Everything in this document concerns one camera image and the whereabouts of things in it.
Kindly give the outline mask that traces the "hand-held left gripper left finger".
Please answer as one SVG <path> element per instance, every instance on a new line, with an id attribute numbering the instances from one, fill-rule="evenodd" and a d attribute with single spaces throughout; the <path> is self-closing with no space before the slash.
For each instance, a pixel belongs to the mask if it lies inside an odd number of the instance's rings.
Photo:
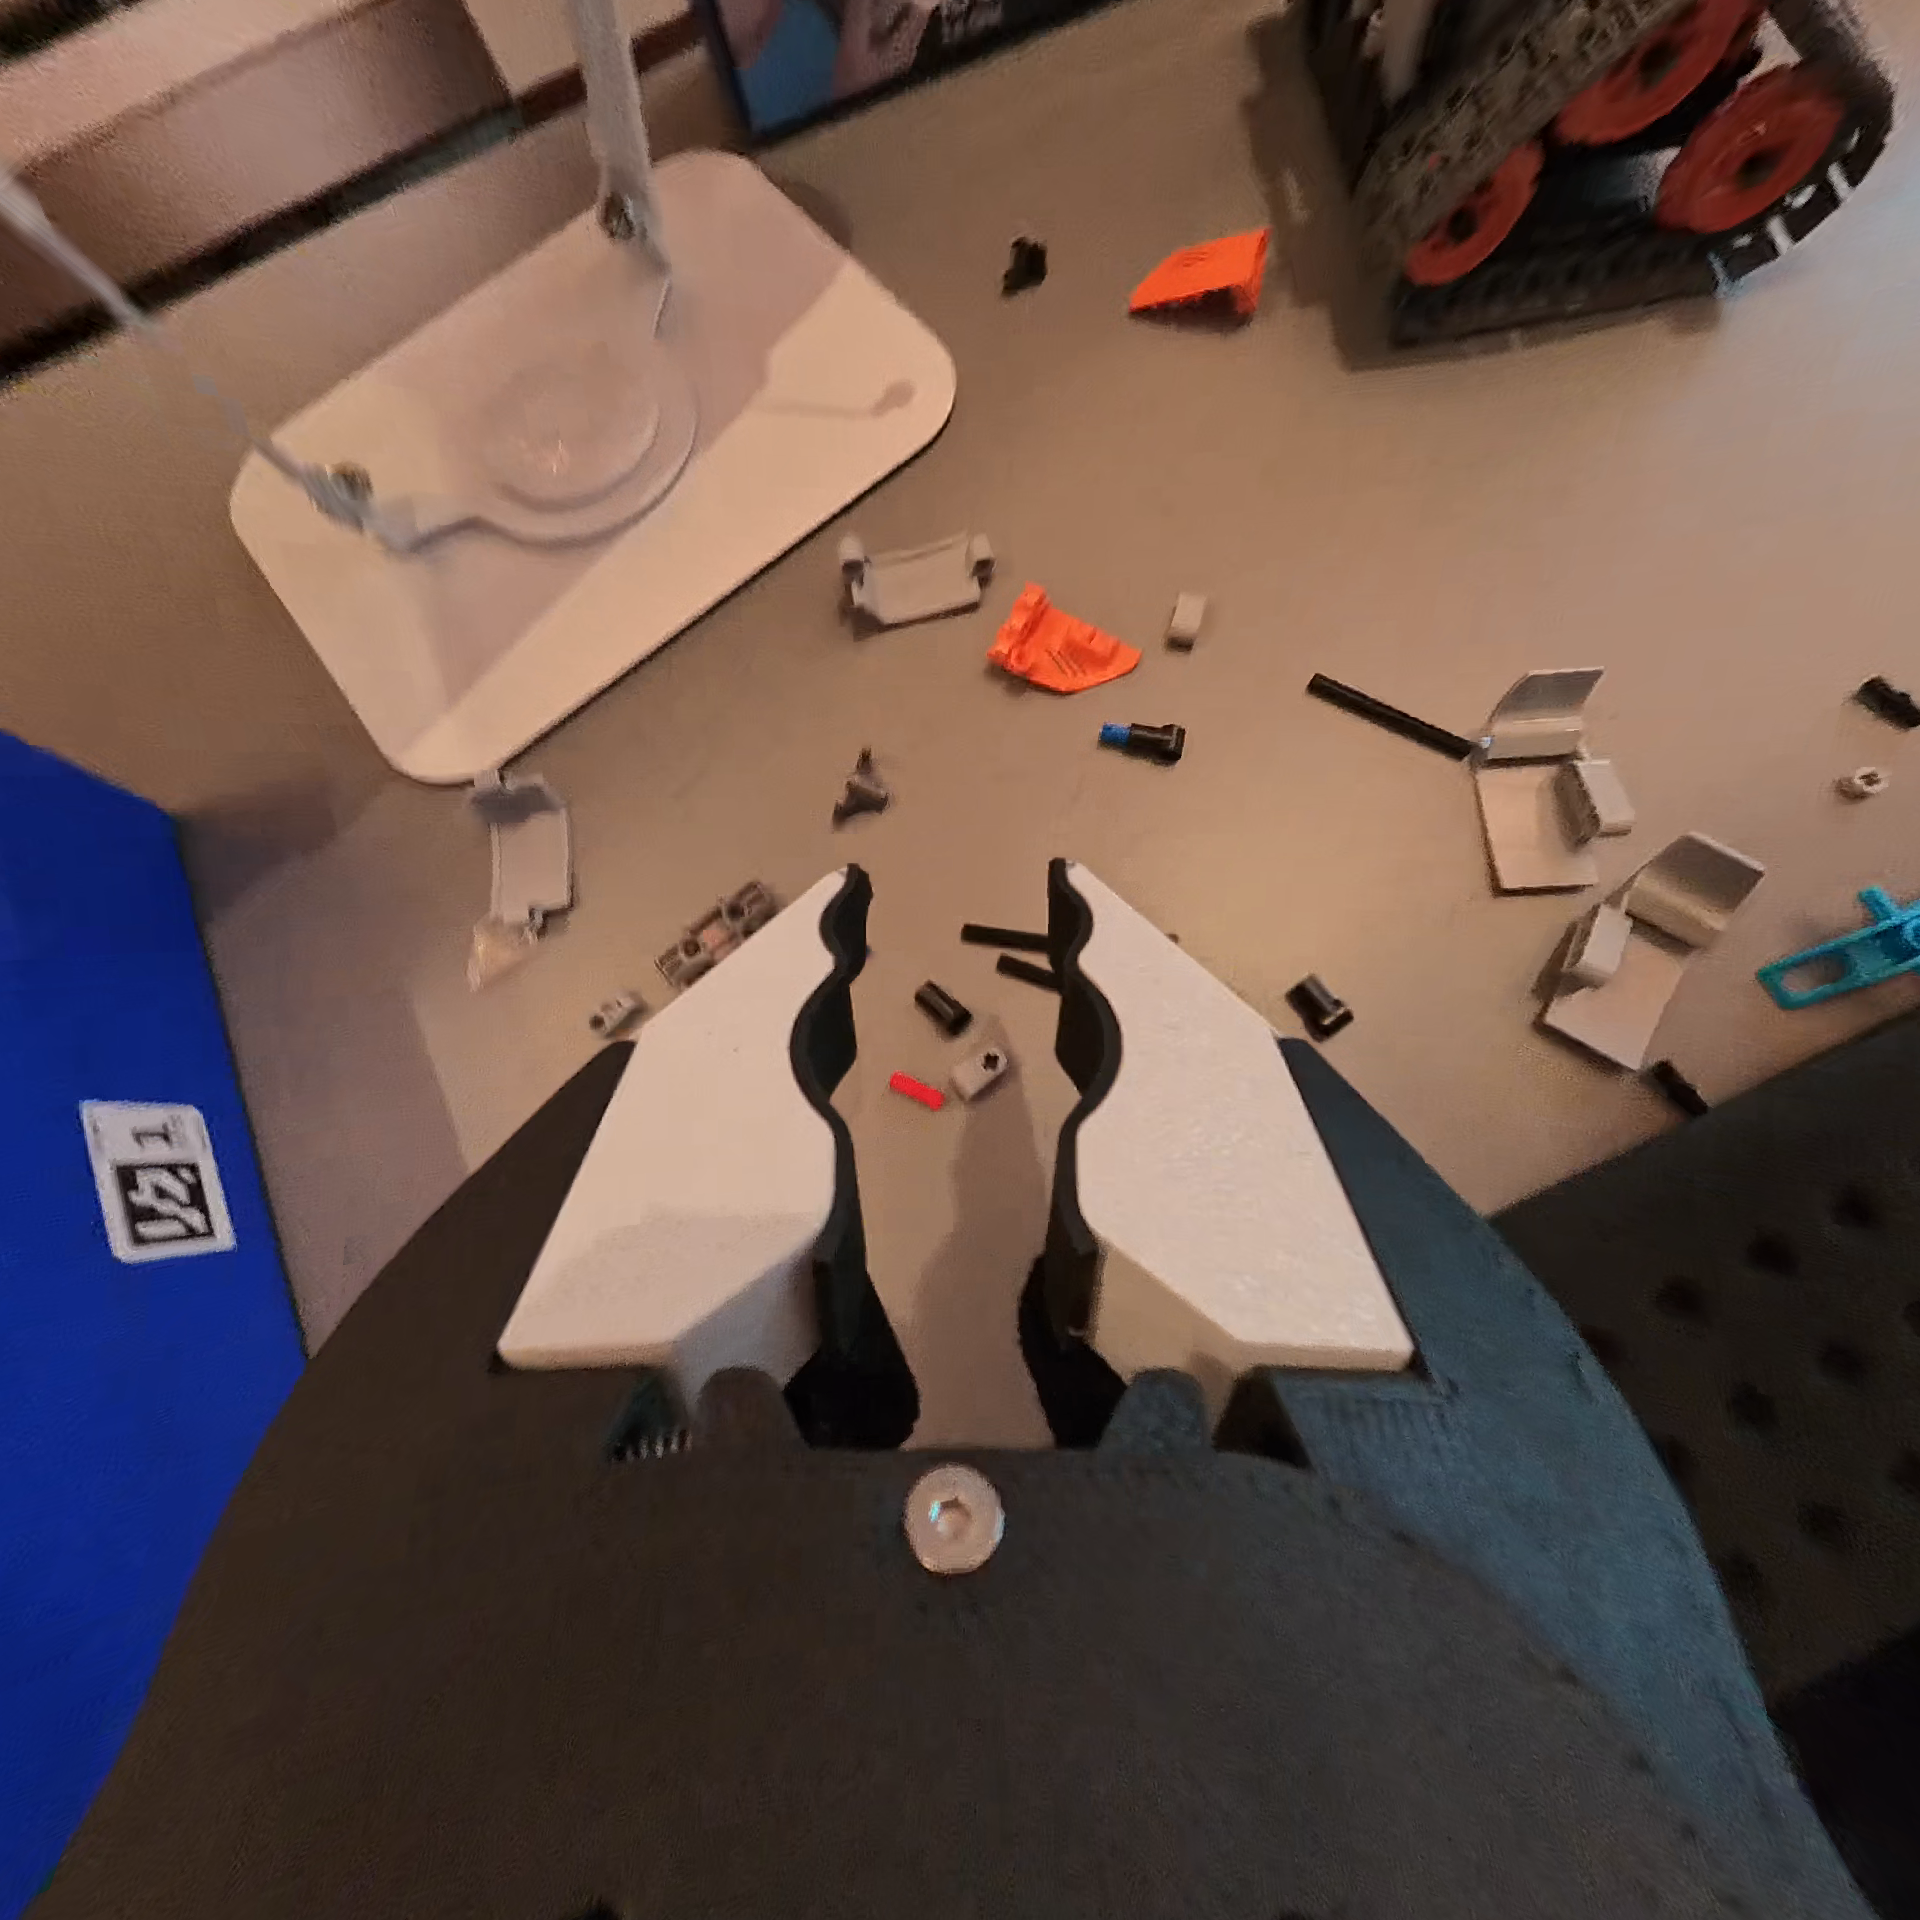
<path id="1" fill-rule="evenodd" d="M 498 1334 L 514 1372 L 648 1374 L 693 1412 L 730 1372 L 800 1434 L 899 1450 L 921 1395 L 869 1271 L 834 1109 L 874 882 L 831 870 L 649 1021 Z"/>

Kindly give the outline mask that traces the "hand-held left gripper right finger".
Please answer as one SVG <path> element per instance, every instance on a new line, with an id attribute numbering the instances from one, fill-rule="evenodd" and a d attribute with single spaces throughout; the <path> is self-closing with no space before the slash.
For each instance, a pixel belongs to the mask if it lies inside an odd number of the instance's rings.
<path id="1" fill-rule="evenodd" d="M 1273 1023 L 1075 858 L 1048 866 L 1073 1085 L 1018 1309 L 1048 1434 L 1090 1450 L 1147 1374 L 1213 1431 L 1268 1370 L 1399 1379 L 1418 1345 Z"/>

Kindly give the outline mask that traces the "grey curved panel assembly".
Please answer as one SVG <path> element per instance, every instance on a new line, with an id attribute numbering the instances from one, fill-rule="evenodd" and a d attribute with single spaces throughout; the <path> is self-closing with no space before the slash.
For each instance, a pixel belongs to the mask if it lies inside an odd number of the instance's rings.
<path id="1" fill-rule="evenodd" d="M 1675 837 L 1571 924 L 1547 970 L 1538 1026 L 1639 1071 L 1682 978 L 1765 875 L 1765 861 L 1705 831 Z"/>
<path id="2" fill-rule="evenodd" d="M 1593 887 L 1597 841 L 1639 822 L 1617 763 L 1589 745 L 1587 709 L 1601 682 L 1603 667 L 1529 671 L 1484 723 L 1473 782 L 1501 897 Z"/>

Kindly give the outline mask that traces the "blue plastic parts bin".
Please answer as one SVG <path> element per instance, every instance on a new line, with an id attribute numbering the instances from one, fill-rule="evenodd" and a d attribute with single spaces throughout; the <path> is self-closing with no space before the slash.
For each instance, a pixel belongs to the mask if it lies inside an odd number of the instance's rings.
<path id="1" fill-rule="evenodd" d="M 119 1265 L 85 1100 L 202 1109 L 229 1254 Z M 304 1341 L 178 831 L 3 745 L 3 1914 L 103 1787 Z"/>

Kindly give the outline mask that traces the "dark grey beam piece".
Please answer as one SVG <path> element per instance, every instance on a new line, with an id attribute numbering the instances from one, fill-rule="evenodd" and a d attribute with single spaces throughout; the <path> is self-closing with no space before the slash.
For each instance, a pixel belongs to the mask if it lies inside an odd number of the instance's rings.
<path id="1" fill-rule="evenodd" d="M 669 947 L 660 948 L 656 958 L 660 981 L 672 991 L 684 991 L 765 926 L 778 910 L 779 899 L 761 879 L 747 879 L 720 897 L 699 918 L 687 924 Z"/>

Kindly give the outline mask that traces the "grey curved panel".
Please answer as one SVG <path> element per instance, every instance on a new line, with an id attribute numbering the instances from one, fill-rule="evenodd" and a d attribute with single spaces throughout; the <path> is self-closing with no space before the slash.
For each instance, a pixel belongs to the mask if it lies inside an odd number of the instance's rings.
<path id="1" fill-rule="evenodd" d="M 484 926 L 535 937 L 576 903 L 570 806 L 539 774 L 480 774 L 468 804 L 487 829 L 489 899 Z"/>
<path id="2" fill-rule="evenodd" d="M 997 567 L 985 534 L 951 534 L 890 550 L 871 550 L 857 534 L 843 534 L 836 557 L 845 612 L 871 631 L 976 611 Z"/>

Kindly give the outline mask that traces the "long black axle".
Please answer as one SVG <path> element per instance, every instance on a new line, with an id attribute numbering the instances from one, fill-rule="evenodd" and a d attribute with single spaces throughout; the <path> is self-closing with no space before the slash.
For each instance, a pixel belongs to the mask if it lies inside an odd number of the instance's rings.
<path id="1" fill-rule="evenodd" d="M 1418 713 L 1388 705 L 1372 693 L 1365 693 L 1325 675 L 1312 675 L 1308 678 L 1306 695 L 1323 707 L 1357 717 L 1378 732 L 1415 742 L 1453 763 L 1473 761 L 1480 749 L 1480 740 L 1475 739 L 1461 737 L 1447 727 L 1439 727 L 1436 723 L 1429 723 Z"/>

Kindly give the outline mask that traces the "white printed tag sticker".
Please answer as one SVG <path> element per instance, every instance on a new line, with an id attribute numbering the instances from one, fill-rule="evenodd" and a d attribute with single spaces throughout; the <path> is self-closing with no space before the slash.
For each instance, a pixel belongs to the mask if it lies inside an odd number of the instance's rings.
<path id="1" fill-rule="evenodd" d="M 119 1265 L 235 1250 L 234 1213 L 202 1109 L 85 1100 L 81 1130 L 107 1246 Z"/>

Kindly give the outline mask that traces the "black perforated chair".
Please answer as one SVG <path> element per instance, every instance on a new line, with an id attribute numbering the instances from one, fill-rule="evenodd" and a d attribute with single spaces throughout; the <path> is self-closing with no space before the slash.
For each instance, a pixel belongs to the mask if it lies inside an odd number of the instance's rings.
<path id="1" fill-rule="evenodd" d="M 1661 1457 L 1864 1894 L 1915 1916 L 1915 1014 L 1492 1222 Z"/>

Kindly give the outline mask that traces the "orange ribbed panel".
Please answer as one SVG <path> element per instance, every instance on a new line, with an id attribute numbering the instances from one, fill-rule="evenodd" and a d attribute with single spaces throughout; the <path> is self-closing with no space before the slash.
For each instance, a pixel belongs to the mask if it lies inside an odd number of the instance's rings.
<path id="1" fill-rule="evenodd" d="M 1073 695 L 1121 682 L 1140 649 L 1059 609 L 1045 588 L 1020 589 L 987 652 L 987 666 L 1045 693 Z"/>

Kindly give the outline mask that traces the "teal separator tool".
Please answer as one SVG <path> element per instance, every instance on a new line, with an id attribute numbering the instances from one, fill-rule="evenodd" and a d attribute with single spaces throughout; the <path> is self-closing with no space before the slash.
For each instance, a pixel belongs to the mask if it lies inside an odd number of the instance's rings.
<path id="1" fill-rule="evenodd" d="M 1901 901 L 1867 884 L 1857 901 L 1864 915 L 1857 929 L 1756 971 L 1776 1009 L 1801 1012 L 1917 974 L 1917 899 Z"/>

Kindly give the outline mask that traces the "orange wedge panel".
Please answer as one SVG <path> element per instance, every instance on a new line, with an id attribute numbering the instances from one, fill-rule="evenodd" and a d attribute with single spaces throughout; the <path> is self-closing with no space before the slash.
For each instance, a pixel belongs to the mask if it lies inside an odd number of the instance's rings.
<path id="1" fill-rule="evenodd" d="M 1257 226 L 1167 254 L 1137 283 L 1128 314 L 1245 322 L 1261 302 L 1272 233 Z"/>

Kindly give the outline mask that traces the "grey orange tracked toy robot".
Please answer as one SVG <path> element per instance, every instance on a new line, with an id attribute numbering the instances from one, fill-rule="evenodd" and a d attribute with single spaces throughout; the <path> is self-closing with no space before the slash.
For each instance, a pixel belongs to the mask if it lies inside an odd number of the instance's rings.
<path id="1" fill-rule="evenodd" d="M 1296 6 L 1399 350 L 1723 298 L 1879 162 L 1859 4 Z"/>

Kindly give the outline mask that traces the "dark blue robot kit box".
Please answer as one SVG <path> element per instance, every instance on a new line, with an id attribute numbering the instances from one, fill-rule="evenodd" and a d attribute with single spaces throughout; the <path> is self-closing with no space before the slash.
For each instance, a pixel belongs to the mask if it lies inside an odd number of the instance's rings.
<path id="1" fill-rule="evenodd" d="M 693 3 L 752 141 L 787 138 L 1097 12 L 1097 3 Z"/>

